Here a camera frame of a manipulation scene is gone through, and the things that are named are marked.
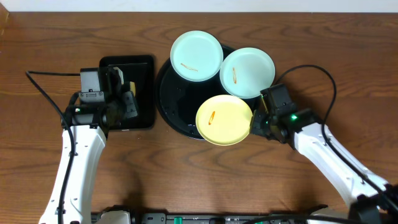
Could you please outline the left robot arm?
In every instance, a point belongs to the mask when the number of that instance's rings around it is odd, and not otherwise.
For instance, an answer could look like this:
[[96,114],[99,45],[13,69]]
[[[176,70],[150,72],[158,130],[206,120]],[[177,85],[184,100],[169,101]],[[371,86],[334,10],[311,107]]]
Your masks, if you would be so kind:
[[96,171],[109,130],[138,115],[119,67],[83,68],[80,80],[81,90],[62,114],[62,156],[40,223],[91,223]]

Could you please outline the green yellow sponge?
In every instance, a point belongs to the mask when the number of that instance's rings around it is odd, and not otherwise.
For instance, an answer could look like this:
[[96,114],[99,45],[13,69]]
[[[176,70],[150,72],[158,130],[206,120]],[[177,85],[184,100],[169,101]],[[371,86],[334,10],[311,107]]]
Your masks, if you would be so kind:
[[133,96],[136,96],[136,85],[134,82],[129,82],[130,91],[132,92]]

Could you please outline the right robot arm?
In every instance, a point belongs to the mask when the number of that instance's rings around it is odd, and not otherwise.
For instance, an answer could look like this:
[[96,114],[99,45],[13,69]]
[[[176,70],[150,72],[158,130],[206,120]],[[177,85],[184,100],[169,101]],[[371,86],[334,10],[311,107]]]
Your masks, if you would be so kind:
[[397,186],[360,163],[311,109],[298,110],[287,87],[260,92],[250,132],[288,144],[328,179],[349,206],[348,216],[363,223],[397,223]]

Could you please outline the yellow plate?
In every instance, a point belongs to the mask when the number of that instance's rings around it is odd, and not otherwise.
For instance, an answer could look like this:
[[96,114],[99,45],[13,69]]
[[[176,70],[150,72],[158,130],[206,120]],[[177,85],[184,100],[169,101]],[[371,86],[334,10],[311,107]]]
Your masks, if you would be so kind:
[[199,107],[195,124],[206,141],[230,146],[248,136],[252,116],[252,110],[242,99],[232,95],[217,95]]

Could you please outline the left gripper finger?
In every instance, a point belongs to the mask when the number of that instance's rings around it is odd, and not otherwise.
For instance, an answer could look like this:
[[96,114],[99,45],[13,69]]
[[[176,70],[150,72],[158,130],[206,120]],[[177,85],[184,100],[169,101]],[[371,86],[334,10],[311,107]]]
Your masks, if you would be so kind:
[[124,119],[138,117],[137,101],[132,91],[127,91],[123,93],[123,102],[126,105]]
[[113,85],[123,85],[124,75],[119,67],[111,67],[111,82]]

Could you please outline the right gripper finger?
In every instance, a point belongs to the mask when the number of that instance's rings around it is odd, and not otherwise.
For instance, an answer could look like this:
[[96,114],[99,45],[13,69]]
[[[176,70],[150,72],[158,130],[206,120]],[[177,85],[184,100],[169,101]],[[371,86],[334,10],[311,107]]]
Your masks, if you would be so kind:
[[264,121],[264,112],[261,110],[255,110],[251,118],[250,133],[264,134],[263,121]]
[[265,110],[266,114],[269,114],[269,110],[267,107],[267,101],[266,101],[266,95],[264,95],[263,93],[261,93],[261,100],[262,100],[262,104],[264,105],[264,110]]

